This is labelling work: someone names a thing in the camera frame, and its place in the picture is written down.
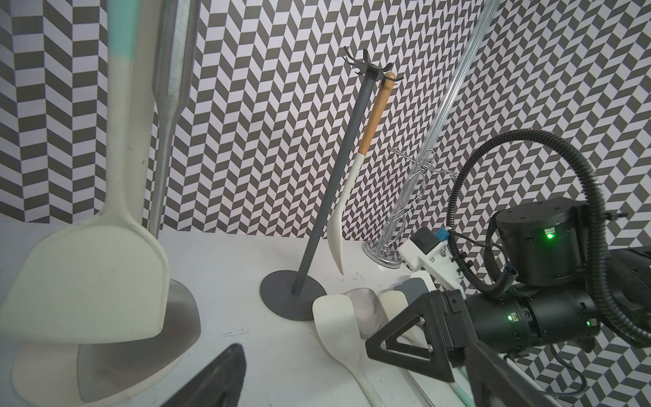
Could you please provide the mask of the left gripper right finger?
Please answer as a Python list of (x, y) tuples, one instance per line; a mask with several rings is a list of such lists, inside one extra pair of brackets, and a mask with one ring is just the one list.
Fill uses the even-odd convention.
[(476, 406), (554, 406), (486, 344), (474, 342), (465, 353)]

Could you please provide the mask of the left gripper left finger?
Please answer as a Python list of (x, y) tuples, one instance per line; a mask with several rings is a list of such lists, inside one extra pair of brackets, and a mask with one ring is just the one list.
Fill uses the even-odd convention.
[(242, 344), (232, 344), (163, 406), (237, 406), (247, 370)]

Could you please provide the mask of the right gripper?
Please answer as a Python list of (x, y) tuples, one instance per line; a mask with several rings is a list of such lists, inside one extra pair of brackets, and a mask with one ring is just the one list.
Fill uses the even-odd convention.
[(490, 218), (482, 246), (493, 279), (513, 278), (505, 293), (467, 298), (459, 288), (432, 298), (432, 340), (413, 346), (403, 334), (425, 320), (415, 304), (366, 340), (373, 361), (444, 383), (476, 340), (499, 354), (517, 355), (540, 346), (568, 343), (584, 352), (596, 346), (601, 328), (588, 293), (588, 204), (569, 198), (525, 203)]

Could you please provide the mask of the cream spoon brown handle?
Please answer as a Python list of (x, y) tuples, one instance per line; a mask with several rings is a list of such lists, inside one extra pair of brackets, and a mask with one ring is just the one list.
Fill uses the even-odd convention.
[(385, 406), (361, 367), (361, 337), (352, 300), (324, 295), (312, 305), (315, 327), (325, 350), (354, 377), (371, 406)]

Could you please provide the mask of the cream spatula light wood handle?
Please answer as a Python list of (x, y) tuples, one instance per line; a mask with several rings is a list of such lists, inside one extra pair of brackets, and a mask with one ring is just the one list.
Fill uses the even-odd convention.
[(379, 92), (376, 95), (373, 108), (371, 110), (371, 115), (364, 129), (364, 135), (359, 143), (357, 154), (354, 158), (354, 162), (351, 165), (348, 178), (344, 184), (341, 196), (337, 200), (337, 204), (332, 211), (330, 219), (327, 224), (327, 242), (329, 249), (332, 254), (332, 258), (337, 265), (337, 269), (343, 275), (344, 266), (343, 266), (343, 235), (342, 235), (342, 216), (343, 212), (347, 207), (350, 195), (353, 191), (359, 173), (361, 171), (362, 165), (366, 160), (366, 154), (368, 153), (371, 142), (374, 135), (376, 134), (376, 129), (379, 125), (383, 112), (388, 104), (388, 100), (393, 91), (395, 80), (397, 75), (392, 71), (386, 73), (386, 78), (382, 81), (381, 86), (379, 87)]

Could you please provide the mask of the cream utensil rack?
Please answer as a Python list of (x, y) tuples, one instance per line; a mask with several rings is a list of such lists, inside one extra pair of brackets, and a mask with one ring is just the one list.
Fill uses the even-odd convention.
[[(198, 3), (141, 5), (132, 73), (127, 148), (127, 205), (158, 241), (163, 182), (171, 138), (188, 101)], [(157, 383), (201, 333), (198, 307), (170, 279), (161, 332), (112, 344), (52, 344), (25, 340), (12, 369), (14, 389), (34, 406), (109, 406)]]

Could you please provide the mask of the grey turner mint handle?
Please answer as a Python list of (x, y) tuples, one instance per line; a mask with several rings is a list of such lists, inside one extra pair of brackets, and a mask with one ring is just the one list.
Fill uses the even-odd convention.
[(430, 292), (425, 281), (420, 277), (405, 280), (403, 283), (396, 285), (393, 290), (403, 293), (409, 305), (413, 304), (422, 294)]

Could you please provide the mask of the cream turner mint handle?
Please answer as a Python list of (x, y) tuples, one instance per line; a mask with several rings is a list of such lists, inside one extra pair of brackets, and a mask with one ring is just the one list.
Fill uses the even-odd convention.
[[(381, 293), (378, 296), (378, 299), (389, 321), (393, 320), (393, 318), (395, 318), (408, 306), (408, 301), (405, 297), (405, 294), (400, 291), (386, 291), (384, 293)], [(419, 346), (422, 348), (426, 347), (424, 333), (418, 326), (411, 327), (407, 332), (403, 334), (403, 337), (413, 346)], [(420, 386), (420, 384), (416, 381), (414, 375), (405, 369), (402, 369), (401, 372), (408, 384), (412, 386), (413, 390), (416, 391), (416, 394), (420, 397), (424, 405), (434, 407), (434, 403)], [(466, 391), (464, 391), (464, 388), (459, 386), (459, 384), (449, 383), (449, 387), (454, 391), (455, 395), (464, 406), (475, 406), (475, 403), (471, 399), (470, 395), (466, 393)]]

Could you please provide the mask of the cream spatula wooden handle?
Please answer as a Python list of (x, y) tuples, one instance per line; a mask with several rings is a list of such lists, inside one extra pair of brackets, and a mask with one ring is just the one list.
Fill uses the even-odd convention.
[(413, 279), (420, 279), (426, 285), (429, 292), (437, 291), (436, 284), (433, 280), (432, 275), (427, 271), (416, 271), (411, 274)]

